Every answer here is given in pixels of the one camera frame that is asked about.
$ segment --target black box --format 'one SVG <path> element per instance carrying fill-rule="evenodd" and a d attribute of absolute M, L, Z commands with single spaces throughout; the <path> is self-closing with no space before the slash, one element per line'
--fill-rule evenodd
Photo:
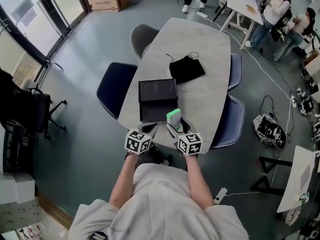
<path fill-rule="evenodd" d="M 175 79 L 139 81 L 141 122 L 167 121 L 167 113 L 178 108 Z"/>

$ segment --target door frame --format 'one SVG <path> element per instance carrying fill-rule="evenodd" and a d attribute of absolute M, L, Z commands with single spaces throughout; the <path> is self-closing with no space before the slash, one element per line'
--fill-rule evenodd
<path fill-rule="evenodd" d="M 33 57 L 41 65 L 42 68 L 39 70 L 38 75 L 41 74 L 42 69 L 47 66 L 49 60 L 52 58 L 52 56 L 55 54 L 64 40 L 68 37 L 68 35 L 72 32 L 72 30 L 77 26 L 77 24 L 79 24 L 79 22 L 89 12 L 92 11 L 88 0 L 79 0 L 83 12 L 71 24 L 68 24 L 68 22 L 66 22 L 68 24 L 66 25 L 56 7 L 54 6 L 52 0 L 39 1 L 45 9 L 47 15 L 51 18 L 51 20 L 61 33 L 61 36 L 52 46 L 48 54 L 43 54 L 32 44 L 31 41 L 27 39 L 26 36 L 23 35 L 19 28 L 10 20 L 8 14 L 5 12 L 0 2 L 0 19 L 2 22 L 5 21 L 5 24 L 7 24 L 7 26 L 5 27 L 6 31 L 31 57 Z"/>

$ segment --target white cable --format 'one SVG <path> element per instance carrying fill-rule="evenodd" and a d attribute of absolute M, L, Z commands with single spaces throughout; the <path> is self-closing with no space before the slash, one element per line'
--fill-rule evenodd
<path fill-rule="evenodd" d="M 216 24 L 218 26 L 218 28 L 221 30 L 221 27 L 219 26 L 218 23 L 214 22 L 213 20 L 210 20 L 208 17 L 205 18 L 206 21 L 209 21 L 209 22 L 212 22 L 214 24 Z M 230 36 L 232 36 L 237 42 L 238 44 L 241 46 L 241 43 L 238 41 L 238 39 L 236 39 L 230 32 L 228 31 L 225 31 L 224 32 L 228 33 Z M 271 79 L 272 82 L 274 82 L 274 84 L 281 90 L 281 92 L 283 92 L 285 94 L 285 96 L 288 98 L 288 100 L 290 100 L 290 105 L 289 105 L 289 117 L 288 117 L 288 121 L 286 123 L 286 128 L 285 128 L 285 137 L 287 138 L 287 132 L 288 132 L 288 125 L 289 125 L 289 121 L 290 121 L 290 113 L 291 113 L 291 102 L 292 102 L 292 99 L 287 95 L 287 93 L 281 89 L 281 87 L 272 79 L 272 77 L 270 75 L 267 74 L 266 71 L 263 70 L 263 68 L 261 67 L 261 65 L 259 64 L 259 62 L 256 60 L 255 57 L 253 57 L 251 55 L 251 53 L 247 50 L 247 49 L 244 49 L 250 56 L 251 58 L 253 58 L 255 60 L 255 62 L 258 64 L 258 66 L 260 67 L 260 69 Z M 272 181 L 271 181 L 271 185 L 270 187 L 272 186 L 272 184 L 274 183 L 274 179 L 275 179 L 275 176 L 276 176 L 276 172 L 277 172 L 277 169 L 278 169 L 278 164 L 276 165 L 275 167 L 275 171 L 274 171 L 274 174 L 273 174 L 273 177 L 272 177 Z M 233 193 L 233 194 L 226 194 L 225 196 L 226 197 L 229 197 L 229 196 L 233 196 L 233 195 L 243 195 L 243 194 L 254 194 L 254 193 L 260 193 L 260 192 L 247 192 L 247 193 Z"/>
<path fill-rule="evenodd" d="M 288 117 L 288 122 L 286 123 L 286 128 L 285 128 L 285 137 L 287 137 L 288 125 L 289 125 L 289 121 L 290 121 L 291 102 L 292 102 L 292 100 L 290 100 L 290 105 L 289 105 L 289 117 Z M 276 165 L 276 167 L 275 167 L 275 171 L 274 171 L 274 174 L 273 174 L 273 177 L 272 177 L 272 181 L 271 181 L 271 185 L 270 185 L 270 187 L 271 187 L 271 186 L 272 186 L 272 184 L 274 183 L 274 179 L 275 179 L 275 176 L 276 176 L 277 169 L 278 169 L 278 164 L 277 164 L 277 165 Z"/>
<path fill-rule="evenodd" d="M 233 193 L 233 194 L 225 194 L 225 197 L 230 197 L 233 195 L 243 195 L 243 194 L 254 194 L 254 193 L 261 193 L 261 192 L 248 192 L 248 193 Z"/>

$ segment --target white sneaker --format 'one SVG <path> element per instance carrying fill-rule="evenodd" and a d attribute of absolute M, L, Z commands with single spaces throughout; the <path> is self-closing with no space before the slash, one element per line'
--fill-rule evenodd
<path fill-rule="evenodd" d="M 203 2 L 201 2 L 201 3 L 200 3 L 200 5 L 199 5 L 199 8 L 200 8 L 200 9 L 204 9 L 204 8 L 206 8 L 206 4 L 205 4 L 205 3 L 203 3 Z"/>
<path fill-rule="evenodd" d="M 246 47 L 248 48 L 252 48 L 251 42 L 250 41 L 246 41 L 244 44 Z"/>
<path fill-rule="evenodd" d="M 189 5 L 184 5 L 183 6 L 183 8 L 182 8 L 182 12 L 184 13 L 184 14 L 187 14 L 188 13 L 188 10 L 189 10 Z"/>

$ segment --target white t-shirt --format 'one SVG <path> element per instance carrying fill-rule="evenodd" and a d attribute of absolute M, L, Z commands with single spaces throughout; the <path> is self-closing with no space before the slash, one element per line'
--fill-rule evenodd
<path fill-rule="evenodd" d="M 298 14 L 297 17 L 299 22 L 297 22 L 292 29 L 298 34 L 302 35 L 305 29 L 309 26 L 310 21 L 305 14 Z"/>
<path fill-rule="evenodd" d="M 275 25 L 290 7 L 289 1 L 284 0 L 271 0 L 272 6 L 267 5 L 264 9 L 264 18 Z"/>
<path fill-rule="evenodd" d="M 232 206 L 204 211 L 190 198 L 188 173 L 141 164 L 134 173 L 133 196 L 117 209 L 103 200 L 81 204 L 69 240 L 87 240 L 94 232 L 108 240 L 248 240 Z"/>

